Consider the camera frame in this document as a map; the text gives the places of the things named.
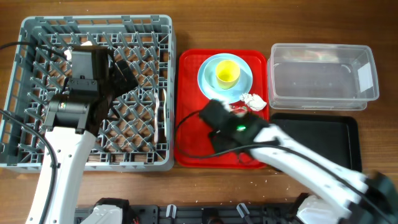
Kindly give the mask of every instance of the yellow cup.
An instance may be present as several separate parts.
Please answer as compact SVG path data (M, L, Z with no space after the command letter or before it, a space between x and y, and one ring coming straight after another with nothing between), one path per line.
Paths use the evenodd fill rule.
M232 60L221 61L216 67L217 84L220 88L227 90L239 81L241 68Z

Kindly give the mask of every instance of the blue plate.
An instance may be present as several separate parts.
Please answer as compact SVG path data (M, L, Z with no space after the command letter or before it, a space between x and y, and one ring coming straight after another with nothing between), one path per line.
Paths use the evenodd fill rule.
M222 60L233 60L241 68L241 76L235 86L224 90L217 85L216 67ZM249 65L233 54L216 54L205 60L199 68L198 85L208 99L224 100L228 103L238 102L243 93L249 93L253 84L253 74Z

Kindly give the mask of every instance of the red tray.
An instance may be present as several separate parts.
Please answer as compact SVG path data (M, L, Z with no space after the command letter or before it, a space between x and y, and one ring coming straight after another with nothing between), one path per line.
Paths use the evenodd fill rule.
M255 50L191 49L184 52L180 57L175 125L191 112L202 109L209 102L209 99L199 89L198 71L200 65L207 58L220 53L237 55L249 65L253 74L253 85L249 93L259 95L268 104L267 60L260 52ZM242 101L233 103L232 105L245 106ZM267 105L262 111L256 112L256 114L269 120L268 107ZM214 149L208 139L210 131L211 128L198 116L187 119L181 125L176 136L180 150L195 156L214 154ZM258 169L265 166L265 164L252 160L245 154L240 154L238 157L233 152L209 159L193 159L184 156L175 148L174 155L177 162L186 167Z

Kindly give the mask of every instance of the white cloth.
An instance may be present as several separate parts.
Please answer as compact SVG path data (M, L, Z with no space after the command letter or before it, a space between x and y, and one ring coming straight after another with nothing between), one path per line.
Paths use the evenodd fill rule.
M257 94L243 93L239 99L254 111L260 111L267 106L267 103Z

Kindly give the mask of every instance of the gray plastic grid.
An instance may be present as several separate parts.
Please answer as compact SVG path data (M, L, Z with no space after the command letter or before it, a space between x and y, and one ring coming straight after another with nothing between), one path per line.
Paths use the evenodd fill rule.
M165 15L28 17L19 41L63 52L71 44L91 41L115 50L116 60L129 62L140 87L113 102L119 121L104 120L85 170L163 171L174 164L175 32ZM46 50L18 46L5 110L40 131L44 104L62 89L72 73L71 61ZM167 90L166 98L163 89ZM159 142L154 142L155 94L159 95ZM166 103L166 118L163 116ZM23 128L2 121L0 167L18 172L41 169L44 145Z

